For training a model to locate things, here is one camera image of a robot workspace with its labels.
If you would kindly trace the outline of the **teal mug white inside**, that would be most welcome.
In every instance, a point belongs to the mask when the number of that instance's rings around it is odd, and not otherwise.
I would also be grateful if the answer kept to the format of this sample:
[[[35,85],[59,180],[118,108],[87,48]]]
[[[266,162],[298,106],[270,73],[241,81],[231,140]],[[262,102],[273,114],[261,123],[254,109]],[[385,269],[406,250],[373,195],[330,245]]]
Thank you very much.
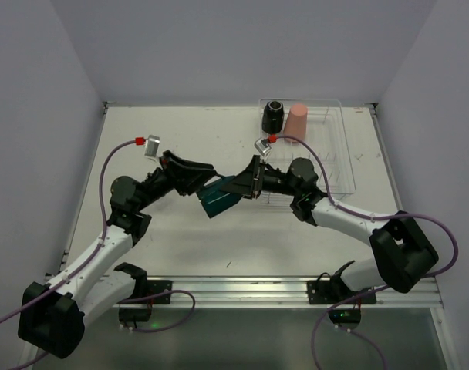
[[[236,205],[242,199],[240,194],[221,190],[225,184],[229,183],[234,178],[234,176],[221,177],[203,186],[196,192],[197,198],[209,218],[216,217]]]

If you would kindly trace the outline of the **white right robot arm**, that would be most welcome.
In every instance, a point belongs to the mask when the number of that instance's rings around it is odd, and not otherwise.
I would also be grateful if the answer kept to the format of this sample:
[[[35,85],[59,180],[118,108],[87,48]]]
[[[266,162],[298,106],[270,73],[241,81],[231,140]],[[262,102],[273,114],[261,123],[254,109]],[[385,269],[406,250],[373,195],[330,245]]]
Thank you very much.
[[[318,188],[318,178],[309,159],[296,158],[282,172],[254,156],[221,191],[247,199],[262,192],[290,196],[292,212],[301,222],[338,231],[369,246],[372,258],[350,261],[330,278],[337,294],[381,285],[407,293],[437,263],[437,252],[407,213],[400,211],[388,218],[343,206]]]

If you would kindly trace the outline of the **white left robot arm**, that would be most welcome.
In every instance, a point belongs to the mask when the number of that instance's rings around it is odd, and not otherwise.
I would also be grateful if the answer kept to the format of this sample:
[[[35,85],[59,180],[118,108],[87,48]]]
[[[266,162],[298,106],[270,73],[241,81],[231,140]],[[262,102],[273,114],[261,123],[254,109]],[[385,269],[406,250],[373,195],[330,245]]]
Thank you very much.
[[[120,302],[151,300],[146,271],[115,264],[145,235],[151,217],[143,209],[172,190],[190,196],[217,174],[213,165],[181,159],[169,150],[158,163],[143,181],[116,178],[101,235],[47,283],[32,283],[25,289],[18,329],[22,340],[64,359],[103,312]]]

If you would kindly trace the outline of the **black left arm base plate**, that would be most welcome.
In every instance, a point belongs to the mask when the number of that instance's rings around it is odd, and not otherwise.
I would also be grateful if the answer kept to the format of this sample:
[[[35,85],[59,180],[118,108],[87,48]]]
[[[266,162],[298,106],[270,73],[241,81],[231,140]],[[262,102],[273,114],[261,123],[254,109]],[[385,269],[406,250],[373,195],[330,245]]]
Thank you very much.
[[[136,282],[131,296],[118,301],[118,304],[169,304],[173,281],[155,279]]]

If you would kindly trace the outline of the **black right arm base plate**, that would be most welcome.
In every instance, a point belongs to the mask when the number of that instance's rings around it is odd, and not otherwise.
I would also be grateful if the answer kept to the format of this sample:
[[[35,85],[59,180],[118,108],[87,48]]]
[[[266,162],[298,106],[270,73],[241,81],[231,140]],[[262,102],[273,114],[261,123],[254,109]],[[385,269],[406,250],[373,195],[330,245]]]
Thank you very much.
[[[370,289],[361,290],[359,293],[361,294],[368,291],[370,291]],[[342,293],[336,293],[336,290],[331,287],[331,283],[329,280],[312,280],[306,282],[306,294],[308,297],[308,303],[310,305],[332,305],[344,301],[348,298],[354,297],[358,295],[358,292],[344,290]]]

